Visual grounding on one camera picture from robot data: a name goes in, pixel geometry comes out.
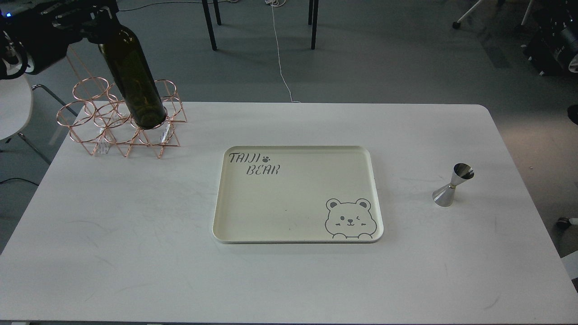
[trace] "black chair leg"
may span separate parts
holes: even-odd
[[[65,103],[60,97],[56,96],[56,94],[53,93],[53,92],[52,92],[48,87],[46,87],[45,85],[43,85],[43,84],[35,84],[34,86],[32,86],[32,90],[33,90],[33,91],[36,90],[36,89],[38,89],[38,88],[44,89],[44,90],[48,93],[48,95],[51,95],[52,98],[56,99],[56,100],[60,103],[60,105],[66,106],[66,103]],[[72,110],[72,108],[70,108],[69,106],[67,106],[66,109],[67,109],[71,114],[73,114],[74,116],[78,116],[78,113],[76,113],[74,110]]]
[[[209,38],[211,39],[211,48],[213,51],[217,50],[217,42],[215,42],[215,34],[213,32],[213,23],[211,22],[211,14],[209,13],[209,4],[207,0],[202,0],[203,11],[205,12],[205,20],[207,21],[207,30],[209,31]]]
[[[311,49],[315,49],[315,40],[317,38],[317,12],[319,10],[319,0],[313,0],[313,28],[311,31]]]
[[[311,25],[313,20],[313,0],[309,0],[309,20],[307,21],[307,25]]]
[[[217,25],[221,25],[221,12],[218,9],[218,0],[213,0],[213,6],[215,7],[215,18],[217,19]]]
[[[37,153],[40,158],[42,158],[42,160],[44,160],[49,165],[52,163],[52,161],[48,159],[48,157],[46,157],[42,152],[40,152],[40,150],[38,150],[38,148],[36,148],[36,146],[33,145],[32,142],[30,142],[30,140],[28,140],[28,138],[22,132],[18,132],[17,134],[20,139],[24,140],[24,142],[26,142],[26,144],[32,148],[32,150],[34,150],[34,152]]]

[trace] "cable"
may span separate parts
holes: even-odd
[[[219,0],[217,2],[230,2],[230,3],[235,3],[238,2],[239,0]],[[137,10],[137,9],[143,9],[149,6],[154,6],[154,5],[164,5],[166,3],[202,3],[201,1],[163,1],[163,2],[155,2],[155,3],[149,3],[148,5],[144,5],[141,7],[137,7],[137,8],[131,8],[131,9],[122,9],[119,10],[119,12],[129,12],[129,11],[133,11],[133,10]]]
[[[283,6],[284,4],[285,4],[285,2],[278,5],[277,7]],[[291,95],[291,89],[289,89],[289,86],[287,85],[287,82],[285,82],[285,78],[283,77],[283,69],[281,68],[281,54],[279,53],[279,40],[277,38],[277,28],[275,28],[275,7],[276,6],[271,5],[271,13],[273,14],[273,31],[275,32],[275,42],[277,43],[277,59],[279,62],[279,74],[281,74],[281,79],[283,80],[285,87],[287,87],[287,90],[289,91],[289,99],[291,100],[291,102],[292,103],[301,103],[301,102],[293,100],[293,96]]]
[[[23,178],[20,178],[20,177],[12,177],[12,178],[9,178],[9,179],[5,179],[5,180],[1,181],[0,184],[4,184],[4,183],[8,182],[9,180],[23,180],[23,181],[25,181],[25,182],[28,182],[28,183],[30,183],[30,184],[34,184],[34,185],[38,186],[38,184],[34,183],[33,181],[28,180],[28,179],[23,179]]]
[[[282,3],[279,3],[279,0],[265,0],[265,3],[270,5],[271,7],[281,7],[287,2],[287,0],[283,0]]]

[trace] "floor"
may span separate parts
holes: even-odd
[[[152,0],[119,0],[121,9]],[[522,53],[537,30],[514,31],[525,1],[482,4],[459,30],[451,23],[474,0],[321,1],[317,49],[310,46],[307,0],[274,9],[263,0],[220,3],[212,51],[202,6],[171,3],[124,11],[120,21],[139,37],[156,79],[175,82],[184,101],[481,104],[491,113],[561,257],[578,250],[578,228],[561,231],[559,217],[578,217],[578,125],[566,115],[578,104],[575,76],[539,76]],[[0,1],[0,8],[13,1]],[[72,45],[89,70],[112,80],[97,46]],[[69,51],[82,77],[87,74]],[[78,81],[67,60],[39,75],[66,102]],[[60,105],[34,92],[23,133],[52,158],[66,132]],[[41,182],[48,165],[18,137],[0,142],[0,180]],[[0,184],[0,251],[36,187]]]

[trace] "scuff mark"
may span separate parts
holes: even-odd
[[[501,296],[502,296],[502,295],[499,295],[498,298],[496,298],[496,300],[494,301],[494,303],[491,304],[491,305],[489,305],[488,307],[485,307],[484,310],[486,311],[486,310],[492,308],[492,307],[498,302],[498,300],[500,300],[500,297],[501,297]]]
[[[106,263],[106,264],[108,264],[108,265],[112,266],[114,269],[117,269],[117,268],[116,268],[116,266],[115,266],[114,264],[112,264],[111,262],[109,262],[109,261],[105,260],[104,258],[102,258],[102,257],[100,257],[100,256],[97,256],[97,255],[95,255],[94,257],[96,257],[98,260],[100,260],[100,261],[102,261],[102,262],[104,262],[104,263]]]
[[[150,286],[150,285],[152,285],[152,283],[144,283],[142,285],[130,286],[130,287],[126,287],[126,288],[122,288],[120,290],[117,290],[115,293],[121,293],[122,291],[125,291],[125,290],[135,289],[135,288],[139,288],[139,287],[146,287],[146,286]]]
[[[97,245],[97,243],[96,243],[96,242],[94,242],[94,241],[92,240],[92,238],[90,238],[90,236],[86,236],[86,238],[88,239],[88,242],[89,242],[89,243],[93,244],[93,245],[94,245],[94,247],[98,248],[98,245]]]
[[[429,183],[437,183],[437,180],[429,180],[429,179],[417,179],[417,178],[407,178],[407,177],[400,177],[399,180],[405,180],[408,182],[429,182]]]
[[[96,292],[96,291],[95,291],[95,292],[93,292],[93,293],[92,293],[92,294],[91,294],[91,295],[90,295],[88,298],[86,298],[84,301],[88,301],[88,300],[90,300],[90,298],[92,298],[92,297],[94,296],[94,294],[95,294],[95,293],[97,293],[97,292]]]
[[[157,230],[156,230],[156,229],[154,230],[154,236],[156,237],[156,239],[157,239],[158,243],[159,243],[159,244],[162,244],[162,242],[161,242],[161,238],[158,236],[158,232],[157,232]]]
[[[99,227],[100,229],[104,230],[106,233],[110,233],[110,230],[106,229],[105,227],[102,227],[101,225],[99,225],[98,223],[94,222],[94,221],[88,221],[88,220],[73,220],[73,221],[69,221],[67,223],[73,223],[73,222],[84,222],[84,223],[90,223],[93,224],[97,227]]]

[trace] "bear ear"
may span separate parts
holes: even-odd
[[[363,206],[366,210],[369,210],[371,208],[371,203],[369,203],[368,200],[364,199],[364,198],[360,198],[358,199],[355,204],[361,205]]]
[[[339,202],[339,200],[337,200],[336,198],[330,198],[327,203],[325,204],[325,206],[327,207],[327,209],[329,211],[331,211],[331,209],[333,209],[334,207],[340,205],[341,202]]]

